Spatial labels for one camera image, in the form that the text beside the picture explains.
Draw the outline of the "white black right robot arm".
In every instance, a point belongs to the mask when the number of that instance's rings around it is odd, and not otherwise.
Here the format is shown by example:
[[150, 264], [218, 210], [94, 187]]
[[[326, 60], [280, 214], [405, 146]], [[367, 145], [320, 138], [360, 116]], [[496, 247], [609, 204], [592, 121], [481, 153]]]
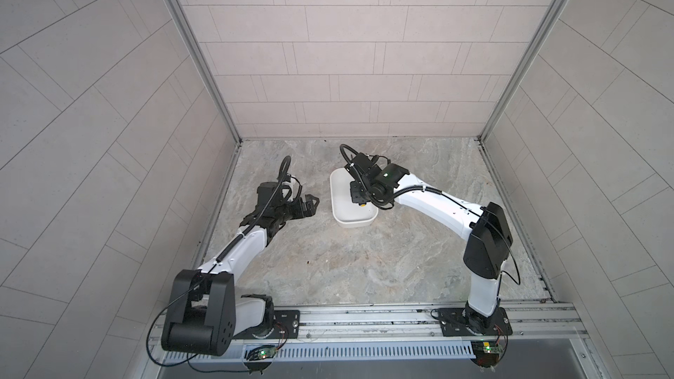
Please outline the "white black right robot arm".
[[345, 166], [353, 177], [352, 200], [380, 209], [408, 206], [443, 224], [465, 241], [463, 263], [470, 270], [470, 293], [463, 309], [449, 323], [475, 335], [510, 331], [501, 324], [502, 268], [511, 256], [513, 237], [504, 210], [495, 203], [472, 204], [437, 189], [396, 164], [380, 169], [374, 163]]

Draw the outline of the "metal corner post left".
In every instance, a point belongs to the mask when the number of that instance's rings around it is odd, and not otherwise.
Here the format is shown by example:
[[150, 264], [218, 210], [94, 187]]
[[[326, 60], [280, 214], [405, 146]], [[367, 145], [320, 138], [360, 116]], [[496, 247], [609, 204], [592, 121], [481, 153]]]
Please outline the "metal corner post left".
[[204, 82], [205, 87], [209, 92], [209, 94], [211, 95], [216, 108], [218, 109], [220, 115], [223, 117], [226, 123], [226, 127], [229, 133], [233, 135], [235, 143], [238, 146], [240, 146], [240, 144], [242, 144], [242, 137], [240, 136], [235, 126], [235, 123], [233, 122], [231, 114], [226, 108], [223, 96], [221, 95], [219, 88], [215, 82], [215, 79], [212, 75], [212, 71], [208, 67], [205, 55], [202, 52], [197, 42], [196, 36], [190, 27], [189, 21], [187, 19], [187, 16], [184, 12], [182, 5], [180, 4], [180, 1], [164, 0], [164, 2], [168, 8], [168, 11], [170, 12], [172, 19], [174, 20], [174, 23], [177, 27], [177, 31], [181, 39], [183, 40], [184, 45], [186, 46], [191, 58], [194, 61], [196, 70], [200, 78]]

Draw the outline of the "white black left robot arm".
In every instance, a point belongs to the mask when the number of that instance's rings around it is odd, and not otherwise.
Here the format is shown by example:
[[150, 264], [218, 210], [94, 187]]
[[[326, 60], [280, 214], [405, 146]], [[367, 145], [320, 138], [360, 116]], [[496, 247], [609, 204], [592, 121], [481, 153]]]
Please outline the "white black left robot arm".
[[238, 298], [235, 280], [289, 221], [316, 214], [319, 198], [301, 192], [295, 177], [260, 184], [256, 207], [244, 217], [233, 240], [199, 268], [176, 276], [161, 333], [163, 350], [220, 356], [239, 334], [265, 338], [274, 331], [273, 298]]

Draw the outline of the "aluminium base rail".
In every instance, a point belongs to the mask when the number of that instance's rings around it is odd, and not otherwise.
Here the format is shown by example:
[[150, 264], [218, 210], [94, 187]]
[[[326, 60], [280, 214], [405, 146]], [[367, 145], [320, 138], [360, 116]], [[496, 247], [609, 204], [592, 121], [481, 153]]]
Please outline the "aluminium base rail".
[[448, 305], [318, 305], [280, 307], [269, 333], [241, 331], [227, 348], [282, 344], [334, 342], [385, 343], [387, 347], [412, 347], [422, 341], [487, 340], [505, 345], [526, 339], [584, 339], [588, 336], [574, 305], [548, 301], [505, 302], [482, 332], [470, 327], [459, 304]]

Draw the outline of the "white plastic bin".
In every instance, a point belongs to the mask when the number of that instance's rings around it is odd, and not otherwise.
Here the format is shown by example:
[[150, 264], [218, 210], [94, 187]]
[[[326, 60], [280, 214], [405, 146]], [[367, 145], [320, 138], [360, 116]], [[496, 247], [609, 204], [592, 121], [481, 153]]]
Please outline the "white plastic bin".
[[351, 196], [353, 178], [345, 168], [337, 168], [330, 177], [330, 196], [333, 217], [343, 228], [359, 228], [370, 226], [377, 218], [379, 209], [367, 203], [356, 204]]

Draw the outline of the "green circuit board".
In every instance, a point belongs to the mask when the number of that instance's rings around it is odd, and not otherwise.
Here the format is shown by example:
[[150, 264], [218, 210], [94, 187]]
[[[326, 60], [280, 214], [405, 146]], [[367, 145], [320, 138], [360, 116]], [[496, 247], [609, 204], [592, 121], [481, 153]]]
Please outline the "green circuit board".
[[504, 345], [496, 341], [472, 341], [470, 344], [475, 356], [471, 361], [480, 368], [492, 368], [496, 366], [506, 349]]
[[278, 347], [276, 346], [261, 346], [256, 347], [246, 355], [247, 361], [267, 361], [273, 359], [278, 352]]

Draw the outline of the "left green circuit board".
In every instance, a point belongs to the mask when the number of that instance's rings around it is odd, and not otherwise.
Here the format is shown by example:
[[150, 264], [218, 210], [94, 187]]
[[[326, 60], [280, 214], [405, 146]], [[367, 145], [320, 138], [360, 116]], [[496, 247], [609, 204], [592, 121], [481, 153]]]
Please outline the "left green circuit board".
[[273, 359], [278, 352], [278, 347], [276, 346], [261, 346], [256, 347], [246, 355], [247, 361], [267, 361]]

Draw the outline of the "metal corner post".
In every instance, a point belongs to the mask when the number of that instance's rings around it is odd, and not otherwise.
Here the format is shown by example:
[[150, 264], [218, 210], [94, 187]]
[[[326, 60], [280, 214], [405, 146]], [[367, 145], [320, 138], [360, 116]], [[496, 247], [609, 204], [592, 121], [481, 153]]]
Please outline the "metal corner post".
[[552, 32], [556, 21], [561, 17], [563, 10], [570, 0], [552, 0], [546, 12], [543, 15], [542, 21], [535, 31], [535, 35], [529, 42], [521, 60], [519, 61], [514, 73], [510, 77], [507, 86], [503, 90], [500, 99], [496, 103], [493, 113], [489, 117], [484, 130], [477, 137], [477, 140], [484, 144], [494, 131], [496, 124], [504, 114], [507, 105], [513, 98], [517, 89], [520, 87], [522, 80], [528, 73], [536, 56], [540, 53], [542, 46], [545, 44], [547, 38]]
[[233, 122], [231, 114], [226, 108], [223, 96], [221, 95], [219, 88], [215, 82], [215, 79], [212, 75], [212, 71], [208, 67], [205, 55], [202, 52], [197, 42], [196, 36], [190, 27], [189, 21], [187, 19], [187, 16], [184, 12], [182, 5], [180, 4], [180, 1], [164, 0], [164, 2], [168, 8], [168, 11], [170, 12], [172, 19], [174, 20], [174, 23], [177, 27], [177, 31], [181, 39], [183, 40], [184, 45], [186, 46], [191, 58], [194, 61], [196, 70], [200, 78], [204, 82], [205, 87], [209, 92], [209, 94], [211, 95], [216, 108], [218, 109], [220, 115], [223, 117], [226, 123], [226, 127], [229, 133], [233, 135], [235, 143], [238, 146], [240, 146], [240, 144], [242, 144], [242, 137], [240, 136], [235, 126], [235, 123]]

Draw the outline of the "right green circuit board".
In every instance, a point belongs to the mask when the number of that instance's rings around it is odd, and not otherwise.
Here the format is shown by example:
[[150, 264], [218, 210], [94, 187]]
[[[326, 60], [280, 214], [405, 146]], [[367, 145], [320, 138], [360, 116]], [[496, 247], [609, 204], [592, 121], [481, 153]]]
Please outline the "right green circuit board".
[[470, 344], [475, 356], [471, 361], [480, 368], [492, 368], [496, 366], [506, 349], [504, 345], [496, 341], [472, 341]]

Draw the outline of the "metal corner post right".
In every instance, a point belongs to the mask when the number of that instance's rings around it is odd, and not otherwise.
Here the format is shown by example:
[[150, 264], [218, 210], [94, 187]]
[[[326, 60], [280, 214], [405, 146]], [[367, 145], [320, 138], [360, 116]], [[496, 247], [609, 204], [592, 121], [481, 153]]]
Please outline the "metal corner post right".
[[484, 144], [494, 131], [496, 124], [504, 114], [507, 105], [513, 98], [517, 89], [520, 87], [522, 80], [528, 73], [536, 56], [540, 53], [542, 46], [545, 44], [547, 38], [552, 32], [556, 21], [561, 17], [563, 10], [570, 0], [552, 0], [546, 12], [543, 15], [542, 21], [535, 31], [535, 35], [529, 42], [521, 60], [519, 61], [514, 73], [510, 77], [507, 86], [503, 90], [500, 99], [496, 103], [493, 113], [489, 117], [484, 130], [477, 137], [477, 140]]

